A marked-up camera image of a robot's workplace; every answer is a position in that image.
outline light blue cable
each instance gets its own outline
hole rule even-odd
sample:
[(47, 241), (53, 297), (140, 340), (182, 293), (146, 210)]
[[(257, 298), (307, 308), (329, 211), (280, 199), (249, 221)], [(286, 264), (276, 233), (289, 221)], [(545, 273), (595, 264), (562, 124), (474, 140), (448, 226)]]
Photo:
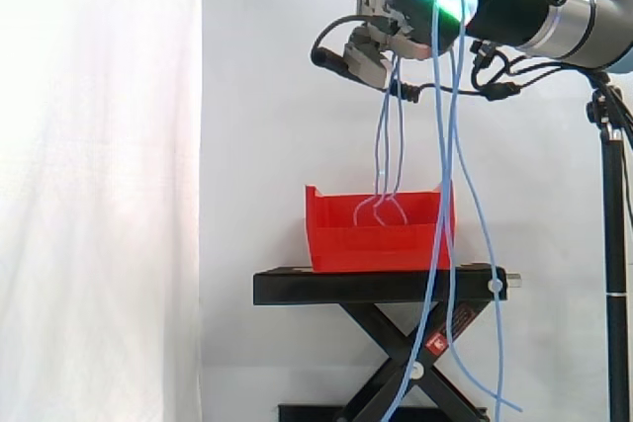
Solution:
[[(399, 82), (400, 84), (400, 64), (401, 64), (401, 59), (399, 56), (395, 56), (393, 57), (393, 62), (394, 62), (394, 70), (392, 72), (392, 80), (390, 81), (388, 87), (387, 87), (387, 92), (385, 94), (385, 96), (387, 97), (387, 108), (385, 108), (384, 111), (384, 116), (385, 116), (385, 120), (383, 122), (384, 125), (384, 130), (383, 130), (383, 135), (385, 136), (385, 184), (383, 187), (383, 194), (380, 198), (380, 200), (378, 202), (376, 202), (373, 206), (374, 208), (374, 218), (380, 222), (383, 226), (385, 225), (385, 223), (380, 219), (380, 217), (378, 216), (378, 209), (380, 208), (380, 206), (385, 202), (385, 200), (387, 199), (387, 190), (389, 189), (389, 157), (391, 156), (390, 153), (390, 144), (389, 144), (389, 100), (391, 97), (391, 85), (394, 82), (394, 79), (396, 79), (396, 81)], [(400, 124), (401, 124), (401, 129), (400, 129), (400, 141), (401, 141), (401, 149), (400, 149), (400, 161), (399, 161), (399, 168), (398, 168), (398, 179), (397, 179), (397, 183), (396, 186), (394, 187), (394, 192), (389, 196), (390, 201), (392, 201), (394, 203), (394, 205), (396, 205), (396, 208), (398, 208), (398, 210), (400, 211), (401, 216), (404, 217), (405, 220), (405, 224), (407, 224), (407, 216), (405, 214), (405, 211), (403, 210), (403, 208), (400, 206), (400, 204), (398, 203), (398, 201), (395, 199), (395, 194), (398, 192), (398, 188), (400, 187), (400, 180), (402, 177), (402, 173), (403, 173), (403, 157), (404, 157), (404, 149), (402, 147), (403, 143), (404, 143), (404, 136), (403, 136), (403, 131), (404, 131), (404, 125), (403, 125), (403, 115), (402, 115), (402, 110), (400, 110)]]
[[(465, 2), (462, 2), (462, 9), (465, 10)], [(442, 108), (441, 108), (441, 89), (440, 89), (440, 74), (439, 74), (439, 45), (438, 45), (438, 38), (439, 38), (439, 8), (438, 8), (438, 4), (437, 2), (434, 3), (433, 6), (433, 18), (432, 18), (432, 27), (433, 27), (433, 36), (432, 36), (432, 50), (433, 50), (433, 68), (434, 68), (434, 73), (435, 73), (435, 98), (436, 98), (436, 102), (435, 102), (435, 106), (436, 106), (436, 113), (437, 113), (437, 124), (438, 124), (438, 133), (439, 133), (439, 137), (440, 137), (440, 141), (439, 141), (439, 148), (440, 148), (440, 158), (441, 158), (441, 162), (442, 162), (442, 193), (441, 193), (441, 199), (440, 199), (440, 211), (439, 211), (439, 216), (437, 219), (437, 226), (436, 226), (436, 232), (435, 232), (435, 239), (434, 239), (434, 243), (433, 243), (433, 254), (432, 254), (432, 258), (431, 258), (431, 266), (430, 266), (430, 270), (429, 270), (429, 278), (428, 278), (428, 282), (427, 282), (427, 286), (426, 286), (426, 294), (424, 297), (424, 305), (422, 308), (422, 316), (420, 319), (420, 324), (418, 325), (417, 328), (417, 333), (416, 333), (416, 337), (415, 337), (415, 341), (413, 344), (413, 349), (411, 351), (411, 355), (409, 357), (409, 360), (407, 362), (407, 368), (405, 371), (405, 375), (404, 378), (401, 382), (401, 386), (399, 387), (398, 393), (396, 395), (396, 398), (394, 399), (394, 401), (392, 402), (391, 406), (389, 407), (389, 409), (387, 410), (385, 416), (381, 419), (382, 422), (388, 422), (391, 417), (393, 416), (393, 414), (395, 413), (395, 411), (397, 410), (398, 406), (400, 405), (400, 403), (402, 402), (402, 399), (404, 398), (407, 388), (408, 388), (408, 381), (410, 379), (410, 372), (412, 369), (412, 366), (416, 360), (416, 356), (419, 353), (419, 349), (421, 347), (421, 339), (427, 324), (427, 320), (428, 320), (428, 314), (430, 312), (430, 304), (431, 304), (431, 297), (432, 297), (432, 290), (434, 288), (434, 283), (435, 283), (435, 277), (436, 277), (436, 271), (437, 271), (437, 261), (438, 261), (438, 255), (439, 255), (439, 246), (440, 246), (440, 241), (441, 241), (441, 230), (444, 229), (446, 236), (447, 236), (447, 241), (448, 241), (448, 247), (449, 247), (449, 252), (451, 252), (451, 260), (452, 260), (452, 236), (451, 236), (451, 231), (450, 231), (450, 220), (448, 218), (448, 216), (450, 216), (450, 176), (451, 176), (451, 172), (452, 172), (452, 138), (453, 138), (453, 129), (455, 129), (455, 127), (451, 127), (451, 123), (455, 124), (455, 107), (454, 105), (456, 104), (456, 99), (457, 99), (457, 89), (459, 88), (459, 81), (455, 81), (455, 74), (453, 74), (453, 79), (454, 79), (454, 84), (453, 84), (453, 98), (451, 101), (451, 116), (449, 117), (449, 155), (447, 155), (446, 153), (446, 147), (445, 147), (445, 142), (444, 142), (444, 127), (443, 127), (443, 119), (442, 119)], [(460, 29), (460, 57), (462, 58), (461, 60), (461, 67), (458, 70), (458, 77), (461, 76), (461, 71), (463, 69), (463, 53), (464, 53), (464, 36), (465, 36), (465, 26), (462, 25), (461, 29)], [(459, 147), (459, 143), (456, 142), (456, 147), (458, 149), (458, 155), (461, 152), (461, 148)], [(451, 337), (452, 337), (452, 315), (450, 318), (450, 326), (451, 326)], [(468, 371), (466, 370), (466, 368), (461, 365), (461, 369), (462, 371), (465, 372), (465, 374), (467, 374), (467, 376), (470, 374), (468, 373)], [(483, 387), (480, 383), (478, 383), (474, 378), (472, 378), (472, 376), (470, 376), (470, 379), (476, 384), (478, 385), (481, 389), (483, 389), (484, 391), (486, 391), (487, 393), (489, 393), (492, 397), (494, 397), (497, 400), (497, 405), (500, 405), (501, 403), (504, 403), (512, 408), (514, 408), (515, 410), (519, 410), (520, 408), (518, 408), (517, 406), (515, 406), (514, 404), (507, 402), (505, 400), (500, 399), (499, 396), (497, 396), (496, 394), (492, 393), (491, 391), (489, 391), (488, 389), (486, 389), (485, 387)]]
[[(389, 80), (389, 84), (391, 86), (391, 84), (394, 82), (394, 80), (396, 78), (400, 78), (400, 63), (401, 60), (399, 57), (396, 57), (396, 55), (394, 54), (393, 58), (392, 58), (392, 63), (395, 65), (390, 80)], [(402, 94), (400, 94), (399, 100), (402, 101)], [(354, 214), (353, 214), (353, 221), (354, 221), (354, 225), (357, 226), (358, 225), (358, 214), (359, 212), (362, 210), (363, 207), (369, 205), (370, 203), (372, 203), (374, 200), (376, 200), (379, 197), (379, 188), (380, 188), (380, 142), (381, 142), (381, 138), (382, 138), (382, 134), (383, 132), (385, 133), (385, 186), (384, 186), (384, 191), (383, 194), (379, 200), (378, 203), (373, 205), (373, 212), (374, 212), (374, 218), (383, 226), (385, 226), (386, 224), (381, 220), (380, 216), (378, 215), (378, 207), (385, 201), (386, 195), (387, 195), (387, 189), (389, 186), (389, 169), (390, 169), (390, 149), (389, 149), (389, 133), (388, 133), (388, 127), (389, 127), (389, 106), (390, 106), (390, 88), (387, 88), (387, 91), (385, 93), (385, 97), (383, 99), (383, 107), (381, 109), (381, 114), (380, 114), (380, 118), (378, 120), (378, 128), (376, 130), (376, 141), (374, 143), (374, 167), (375, 167), (375, 175), (374, 175), (374, 195), (363, 200), (361, 203), (359, 203), (356, 206), (356, 209), (354, 210)], [(403, 137), (403, 127), (401, 127), (401, 144), (404, 142), (404, 137)], [(400, 163), (399, 163), (399, 170), (398, 170), (398, 176), (401, 177), (402, 176), (402, 163), (403, 163), (403, 156), (404, 156), (404, 148), (401, 146), (401, 150), (400, 150), (400, 155), (401, 155), (401, 159), (400, 159)], [(407, 215), (405, 214), (405, 211), (403, 210), (403, 208), (401, 207), (400, 203), (398, 203), (398, 200), (396, 199), (396, 192), (398, 191), (398, 189), (395, 189), (393, 193), (390, 194), (389, 196), (389, 200), (392, 201), (394, 203), (394, 205), (398, 208), (401, 216), (404, 218), (405, 224), (407, 224)]]
[[(451, 66), (454, 65), (454, 56), (451, 55)], [(464, 178), (466, 178), (466, 182), (468, 183), (468, 188), (471, 191), (471, 195), (473, 196), (473, 201), (475, 202), (475, 208), (477, 209), (477, 216), (479, 218), (479, 222), (480, 225), (482, 227), (482, 231), (484, 233), (484, 238), (486, 240), (486, 246), (488, 248), (488, 253), (490, 255), (490, 259), (491, 259), (491, 268), (492, 268), (492, 273), (493, 273), (493, 282), (500, 282), (498, 280), (498, 272), (497, 272), (497, 258), (495, 257), (495, 250), (493, 248), (493, 242), (491, 240), (491, 236), (490, 236), (490, 232), (488, 230), (488, 225), (486, 222), (486, 217), (484, 216), (484, 209), (482, 207), (481, 201), (479, 199), (479, 195), (477, 193), (477, 190), (475, 189), (475, 184), (470, 176), (470, 173), (468, 171), (468, 167), (466, 165), (466, 160), (464, 159), (464, 153), (462, 152), (462, 146), (460, 144), (460, 140), (459, 140), (459, 131), (458, 131), (458, 127), (457, 127), (457, 117), (455, 119), (455, 123), (453, 125), (454, 131), (455, 131), (455, 149), (457, 150), (457, 156), (459, 158), (459, 162), (460, 162), (460, 166), (462, 168), (462, 171), (464, 173)], [(504, 343), (503, 343), (503, 327), (502, 327), (502, 319), (501, 319), (501, 302), (500, 302), (500, 298), (499, 298), (499, 294), (497, 291), (497, 287), (494, 286), (493, 287), (493, 291), (494, 291), (494, 295), (495, 295), (495, 314), (496, 314), (496, 320), (497, 320), (497, 344), (498, 344), (498, 375), (497, 375), (497, 394), (498, 397), (496, 397), (494, 394), (491, 394), (492, 397), (494, 397), (496, 399), (496, 405), (495, 405), (495, 420), (498, 422), (498, 420), (500, 419), (500, 406), (502, 403), (502, 388), (503, 388), (503, 380), (504, 380)], [(461, 364), (461, 359), (459, 358), (459, 355), (457, 353), (457, 349), (453, 346), (452, 343), (450, 343), (450, 341), (453, 339), (453, 335), (452, 335), (452, 325), (451, 325), (451, 331), (448, 331), (447, 328), (447, 333), (449, 333), (449, 344), (451, 344), (451, 348), (452, 348), (452, 353), (453, 353), (453, 357), (455, 358), (455, 361), (458, 362), (458, 365), (464, 366)], [(514, 410), (517, 410), (519, 412), (522, 412), (522, 409), (518, 406), (514, 406), (512, 407)]]
[(398, 157), (398, 175), (396, 177), (396, 185), (393, 192), (389, 195), (388, 200), (394, 202), (401, 216), (403, 217), (404, 224), (408, 224), (407, 214), (398, 203), (396, 198), (400, 185), (403, 179), (403, 166), (405, 161), (405, 109), (403, 107), (403, 82), (401, 78), (401, 58), (398, 58), (396, 65), (396, 84), (398, 86), (398, 128), (400, 131), (400, 155)]
[[(392, 71), (392, 75), (390, 77), (390, 84), (394, 80), (396, 75), (396, 70)], [(383, 131), (383, 121), (385, 120), (385, 111), (389, 108), (389, 91), (388, 94), (385, 94), (383, 99), (383, 107), (380, 111), (380, 117), (378, 119), (378, 128), (376, 130), (376, 140), (374, 142), (374, 195), (360, 202), (356, 209), (354, 210), (354, 225), (358, 225), (358, 213), (362, 210), (363, 207), (369, 205), (374, 200), (378, 198), (378, 190), (380, 187), (380, 140)], [(389, 173), (389, 157), (385, 157), (387, 161), (386, 173)]]
[[(466, 14), (466, 2), (465, 0), (461, 0), (461, 4), (462, 4), (462, 21), (460, 22), (460, 35), (459, 35), (459, 59), (458, 59), (458, 64), (457, 66), (455, 65), (455, 55), (453, 50), (451, 49), (450, 51), (450, 57), (451, 57), (451, 70), (453, 73), (453, 91), (452, 91), (452, 96), (451, 96), (451, 106), (450, 106), (450, 113), (449, 113), (449, 126), (448, 126), (448, 152), (447, 152), (447, 163), (446, 163), (446, 168), (445, 168), (445, 173), (446, 176), (444, 177), (444, 179), (442, 180), (442, 193), (443, 194), (450, 194), (450, 183), (451, 183), (451, 177), (452, 177), (452, 162), (453, 162), (453, 143), (455, 143), (455, 146), (458, 147), (458, 156), (460, 158), (460, 163), (462, 165), (462, 168), (464, 169), (464, 165), (465, 162), (463, 161), (463, 156), (461, 154), (461, 147), (459, 147), (459, 143), (457, 142), (457, 98), (459, 95), (459, 84), (460, 84), (460, 80), (461, 80), (461, 75), (462, 75), (462, 71), (464, 69), (464, 53), (465, 53), (465, 38), (466, 38), (466, 26), (464, 23), (464, 19), (465, 19), (465, 14)], [(438, 31), (433, 31), (434, 35), (439, 35)], [(471, 189), (471, 193), (474, 196), (474, 199), (476, 200), (476, 202), (479, 201), (479, 197), (477, 197), (477, 193), (473, 187), (473, 183), (472, 181), (469, 182), (469, 187)], [(450, 216), (450, 201), (448, 202), (448, 204), (445, 204), (447, 206), (447, 210), (444, 213), (447, 216)], [(454, 345), (454, 338), (453, 338), (453, 313), (455, 310), (455, 299), (456, 299), (456, 269), (455, 269), (455, 265), (454, 265), (454, 258), (453, 258), (453, 237), (452, 237), (452, 231), (450, 228), (450, 222), (448, 219), (445, 219), (444, 222), (444, 229), (447, 235), (447, 241), (448, 241), (448, 249), (449, 249), (449, 255), (450, 255), (450, 261), (451, 261), (451, 265), (450, 265), (450, 272), (449, 272), (449, 301), (448, 301), (448, 308), (447, 308), (447, 317), (446, 317), (446, 332), (447, 332), (447, 338), (448, 338), (448, 342), (449, 342), (449, 348), (451, 351), (451, 354), (453, 356), (453, 358), (455, 359), (458, 367), (460, 368), (460, 370), (462, 370), (462, 372), (466, 375), (466, 377), (474, 384), (476, 385), (479, 389), (481, 389), (483, 392), (487, 393), (488, 395), (490, 395), (491, 397), (493, 397), (496, 400), (496, 411), (495, 411), (495, 417), (496, 417), (496, 421), (499, 421), (500, 418), (500, 406), (502, 403), (508, 405), (509, 407), (513, 408), (514, 410), (518, 410), (521, 411), (520, 407), (516, 406), (515, 404), (512, 404), (511, 402), (505, 401), (502, 398), (502, 387), (503, 387), (503, 341), (502, 341), (502, 326), (501, 326), (501, 320), (500, 320), (500, 301), (499, 301), (499, 296), (498, 296), (498, 291), (496, 290), (496, 286), (494, 286), (494, 296), (495, 296), (495, 305), (496, 305), (496, 312), (497, 312), (497, 338), (499, 341), (499, 349), (498, 349), (498, 354), (499, 354), (499, 365), (498, 365), (498, 378), (497, 378), (497, 393), (492, 392), (491, 390), (487, 389), (486, 387), (484, 387), (469, 371), (468, 369), (465, 367), (465, 365), (463, 364), (463, 362), (461, 361), (461, 358), (459, 357), (459, 354), (457, 353), (457, 350), (455, 348)], [(488, 234), (488, 227), (486, 226), (486, 224), (482, 221), (482, 229), (484, 230), (485, 234)], [(487, 244), (489, 244), (489, 252), (492, 251), (492, 243), (490, 241), (490, 236), (487, 236)], [(494, 259), (493, 253), (491, 252), (491, 267), (492, 267), (492, 273), (493, 273), (493, 282), (497, 283), (499, 282), (498, 280), (498, 273), (497, 273), (497, 265), (496, 265), (496, 261)]]
[[(439, 5), (437, 2), (433, 3), (433, 17), (432, 17), (432, 25), (434, 26), (434, 31), (439, 30)], [(443, 123), (442, 123), (442, 94), (441, 89), (439, 87), (439, 44), (438, 44), (439, 36), (433, 36), (431, 46), (433, 49), (433, 69), (435, 73), (435, 77), (437, 79), (435, 84), (435, 109), (437, 111), (437, 125), (439, 131), (443, 136)], [(440, 154), (442, 156), (442, 162), (445, 157), (444, 153), (444, 143), (440, 142)], [(444, 194), (442, 194), (440, 198), (440, 202), (445, 200)], [(426, 329), (426, 324), (428, 323), (428, 315), (430, 313), (433, 290), (435, 289), (435, 277), (437, 275), (437, 264), (439, 260), (439, 250), (440, 250), (440, 242), (442, 237), (442, 224), (444, 222), (444, 209), (445, 207), (440, 204), (439, 207), (439, 216), (437, 217), (437, 224), (435, 226), (435, 236), (433, 238), (433, 251), (431, 254), (431, 265), (428, 272), (428, 280), (426, 281), (426, 291), (424, 294), (424, 303), (422, 305), (422, 315), (420, 317), (419, 325), (417, 326), (417, 331), (415, 333), (415, 340), (413, 341), (413, 347), (411, 349), (411, 354), (408, 357), (407, 366), (405, 368), (405, 373), (403, 375), (403, 379), (398, 387), (398, 392), (396, 393), (396, 397), (392, 401), (391, 405), (383, 415), (381, 422), (389, 422), (398, 410), (400, 403), (405, 398), (407, 394), (408, 384), (410, 381), (411, 371), (413, 369), (413, 365), (417, 360), (417, 354), (422, 346), (422, 338), (424, 336), (424, 330)]]

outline red plastic container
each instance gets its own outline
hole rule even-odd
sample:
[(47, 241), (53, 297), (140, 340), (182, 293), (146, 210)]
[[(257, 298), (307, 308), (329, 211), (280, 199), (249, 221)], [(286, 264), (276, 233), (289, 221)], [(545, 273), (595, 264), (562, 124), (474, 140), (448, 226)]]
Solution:
[[(408, 224), (393, 203), (379, 208), (383, 226), (374, 217), (372, 202), (358, 214), (354, 210), (370, 195), (322, 196), (317, 188), (306, 187), (306, 228), (315, 272), (393, 272), (428, 270), (440, 205), (439, 190), (400, 193), (398, 203)], [(451, 192), (451, 229), (455, 212)], [(442, 238), (438, 269), (449, 269), (445, 237)]]

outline white backdrop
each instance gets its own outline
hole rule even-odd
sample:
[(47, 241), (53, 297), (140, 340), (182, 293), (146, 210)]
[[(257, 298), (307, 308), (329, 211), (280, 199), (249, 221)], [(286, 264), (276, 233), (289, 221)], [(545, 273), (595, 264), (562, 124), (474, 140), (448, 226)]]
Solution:
[(0, 421), (195, 422), (200, 0), (0, 0)]
[[(384, 355), (337, 307), (253, 307), (251, 276), (308, 263), (304, 185), (369, 192), (382, 98), (311, 66), (309, 49), (355, 0), (204, 0), (201, 279), (205, 418), (272, 422), (280, 402), (344, 402)], [(326, 41), (342, 48), (349, 30)], [(407, 80), (431, 78), (406, 64)], [(633, 97), (630, 79), (620, 78)], [(588, 422), (606, 414), (599, 141), (588, 85), (557, 75), (518, 98), (461, 101), (461, 133), (499, 262), (523, 276), (504, 305), (504, 420)], [(404, 188), (439, 180), (432, 95), (407, 106)], [(487, 259), (474, 207), (456, 183), (461, 262)], [(402, 320), (412, 313), (399, 308)], [(459, 349), (496, 381), (494, 315)], [(441, 361), (477, 403), (490, 401)]]

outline black scissor lift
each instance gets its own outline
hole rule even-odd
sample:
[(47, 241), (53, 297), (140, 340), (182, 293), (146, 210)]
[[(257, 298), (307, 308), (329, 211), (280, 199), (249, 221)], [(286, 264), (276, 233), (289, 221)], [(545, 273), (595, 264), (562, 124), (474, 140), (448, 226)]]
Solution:
[[(507, 299), (508, 283), (519, 276), (497, 269), (502, 283), (500, 297)], [(421, 302), (427, 272), (368, 274), (315, 274), (310, 268), (279, 268), (253, 278), (255, 305), (338, 304), (383, 349), (388, 360), (376, 371), (345, 407), (279, 405), (279, 422), (380, 422), (394, 399), (413, 346), (416, 328), (404, 334), (379, 303)], [(437, 408), (401, 408), (393, 422), (482, 422), (490, 421), (485, 409), (476, 407), (435, 363), (449, 349), (446, 338), (448, 272), (435, 281), (433, 307), (417, 355), (407, 392), (419, 387)], [(487, 264), (457, 269), (457, 302), (453, 334), (457, 338), (494, 300), (493, 276)]]

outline tripod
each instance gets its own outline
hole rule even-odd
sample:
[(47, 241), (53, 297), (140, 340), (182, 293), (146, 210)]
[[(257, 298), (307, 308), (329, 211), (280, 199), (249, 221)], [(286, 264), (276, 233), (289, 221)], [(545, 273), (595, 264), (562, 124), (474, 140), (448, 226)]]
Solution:
[(604, 204), (604, 264), (606, 277), (606, 336), (608, 397), (611, 422), (630, 422), (628, 319), (624, 238), (622, 128), (626, 118), (618, 111), (620, 91), (591, 81), (595, 88), (588, 118), (600, 131), (602, 146), (602, 199)]

